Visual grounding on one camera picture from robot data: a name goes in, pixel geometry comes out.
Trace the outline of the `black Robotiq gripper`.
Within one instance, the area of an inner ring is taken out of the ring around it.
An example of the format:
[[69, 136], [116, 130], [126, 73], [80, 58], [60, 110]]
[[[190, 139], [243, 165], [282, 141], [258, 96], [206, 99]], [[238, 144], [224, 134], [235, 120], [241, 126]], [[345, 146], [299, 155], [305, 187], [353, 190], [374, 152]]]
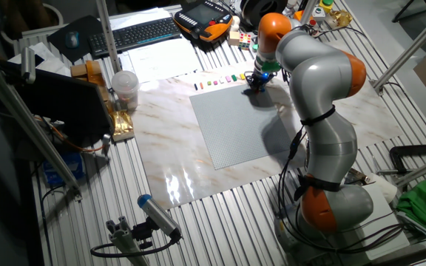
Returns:
[[265, 85], [273, 78], [273, 74], [269, 72], [257, 72], [254, 71], [251, 76], [251, 83], [249, 89], [253, 92], [264, 92]]

